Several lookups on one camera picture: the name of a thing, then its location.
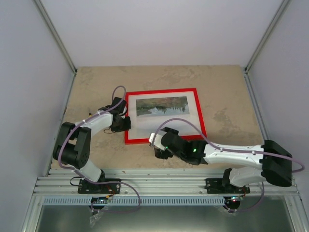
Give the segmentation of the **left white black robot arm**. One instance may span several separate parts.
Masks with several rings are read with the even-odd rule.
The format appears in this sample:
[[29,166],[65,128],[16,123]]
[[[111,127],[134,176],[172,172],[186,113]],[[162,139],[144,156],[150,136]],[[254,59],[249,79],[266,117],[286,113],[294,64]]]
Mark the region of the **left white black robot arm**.
[[115,97],[111,105],[77,123],[64,122],[53,150],[53,159],[59,166],[71,169],[89,180],[89,187],[100,193],[106,187],[105,173],[90,160],[91,138],[98,132],[124,132],[131,129],[130,117],[127,113],[127,102]]

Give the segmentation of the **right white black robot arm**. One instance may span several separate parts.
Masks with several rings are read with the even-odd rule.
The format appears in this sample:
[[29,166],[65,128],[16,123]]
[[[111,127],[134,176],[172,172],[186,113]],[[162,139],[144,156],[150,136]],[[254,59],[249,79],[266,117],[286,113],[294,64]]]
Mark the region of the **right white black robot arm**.
[[177,156],[192,165],[237,165],[237,168],[225,169],[221,183],[227,193],[263,181],[279,187],[292,185],[292,155],[272,140],[265,140],[262,145],[225,146],[204,140],[187,141],[178,131],[165,127],[158,134],[151,133],[149,143],[154,146],[158,159]]

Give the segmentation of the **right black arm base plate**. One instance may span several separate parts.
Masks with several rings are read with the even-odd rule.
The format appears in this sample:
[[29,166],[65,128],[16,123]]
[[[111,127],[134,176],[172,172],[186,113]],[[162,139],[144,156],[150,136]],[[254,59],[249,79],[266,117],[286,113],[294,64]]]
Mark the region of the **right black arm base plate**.
[[205,179],[205,189],[208,194],[247,194],[251,192],[249,187],[236,187],[221,178]]

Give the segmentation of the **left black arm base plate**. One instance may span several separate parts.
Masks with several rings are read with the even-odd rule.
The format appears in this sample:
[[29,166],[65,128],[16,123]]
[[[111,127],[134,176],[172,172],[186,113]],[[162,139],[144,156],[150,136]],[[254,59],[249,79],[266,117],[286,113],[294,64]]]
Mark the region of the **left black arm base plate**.
[[76,176],[70,180],[70,185],[77,187],[77,192],[79,194],[119,194],[121,184],[118,182],[121,181],[121,179],[107,179],[107,181],[116,181],[116,183],[105,185],[92,184]]

